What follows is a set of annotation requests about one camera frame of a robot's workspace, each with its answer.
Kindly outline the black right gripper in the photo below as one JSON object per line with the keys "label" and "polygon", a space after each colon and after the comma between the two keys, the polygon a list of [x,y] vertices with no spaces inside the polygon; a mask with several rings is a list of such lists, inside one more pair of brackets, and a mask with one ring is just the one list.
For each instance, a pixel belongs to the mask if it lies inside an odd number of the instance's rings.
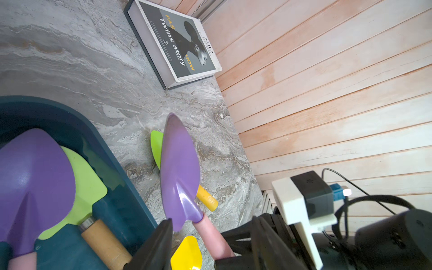
{"label": "black right gripper", "polygon": [[324,266],[305,218],[286,223],[281,214],[265,213],[222,236],[235,256],[216,260],[216,270],[321,270]]}

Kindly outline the light green shovel wooden handle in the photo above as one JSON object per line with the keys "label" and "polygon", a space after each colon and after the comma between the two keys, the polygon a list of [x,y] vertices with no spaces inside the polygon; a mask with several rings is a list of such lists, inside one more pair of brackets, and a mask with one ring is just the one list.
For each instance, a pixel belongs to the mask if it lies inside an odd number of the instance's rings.
{"label": "light green shovel wooden handle", "polygon": [[75,177],[75,200],[72,210],[56,226],[43,231],[39,240],[47,240],[66,225],[78,226],[81,236],[110,270],[122,270],[132,260],[131,254],[101,219],[93,216],[94,203],[108,193],[88,162],[75,151],[63,146]]}

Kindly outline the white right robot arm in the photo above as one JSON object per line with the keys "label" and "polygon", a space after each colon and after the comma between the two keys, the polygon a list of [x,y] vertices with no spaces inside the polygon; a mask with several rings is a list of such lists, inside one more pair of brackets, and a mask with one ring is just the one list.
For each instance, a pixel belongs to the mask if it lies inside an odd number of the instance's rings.
{"label": "white right robot arm", "polygon": [[[262,214],[224,232],[236,257],[215,262],[217,270],[313,270],[298,230],[279,214]],[[432,215],[411,209],[360,228],[346,243],[313,234],[324,270],[429,270]]]}

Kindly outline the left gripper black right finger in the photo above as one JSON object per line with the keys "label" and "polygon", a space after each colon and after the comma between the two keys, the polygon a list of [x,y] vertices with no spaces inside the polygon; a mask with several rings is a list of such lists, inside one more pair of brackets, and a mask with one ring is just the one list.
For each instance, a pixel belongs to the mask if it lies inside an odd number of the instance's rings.
{"label": "left gripper black right finger", "polygon": [[251,229],[255,270],[306,270],[262,217],[253,217]]}

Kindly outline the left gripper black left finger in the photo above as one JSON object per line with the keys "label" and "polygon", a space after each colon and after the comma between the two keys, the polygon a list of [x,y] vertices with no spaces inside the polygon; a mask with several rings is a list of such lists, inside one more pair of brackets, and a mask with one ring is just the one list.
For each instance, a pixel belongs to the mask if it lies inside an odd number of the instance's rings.
{"label": "left gripper black left finger", "polygon": [[163,220],[139,248],[124,270],[171,270],[172,219]]}

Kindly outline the purple shovel with pink handle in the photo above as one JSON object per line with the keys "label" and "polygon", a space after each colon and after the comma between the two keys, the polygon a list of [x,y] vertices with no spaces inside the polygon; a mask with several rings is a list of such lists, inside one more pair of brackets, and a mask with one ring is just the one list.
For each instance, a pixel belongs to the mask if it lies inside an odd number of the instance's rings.
{"label": "purple shovel with pink handle", "polygon": [[75,177],[59,144],[30,129],[1,148],[1,241],[12,248],[10,270],[37,268],[36,239],[72,210]]}

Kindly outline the purple trowel with pink handle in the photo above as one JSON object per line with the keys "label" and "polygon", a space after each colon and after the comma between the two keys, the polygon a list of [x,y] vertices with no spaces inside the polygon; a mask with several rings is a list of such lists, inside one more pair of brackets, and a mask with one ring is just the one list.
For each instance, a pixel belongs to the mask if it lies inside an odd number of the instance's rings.
{"label": "purple trowel with pink handle", "polygon": [[174,232],[191,221],[211,257],[217,261],[235,253],[195,202],[200,186],[200,164],[194,143],[178,116],[167,116],[162,143],[160,185],[165,216]]}

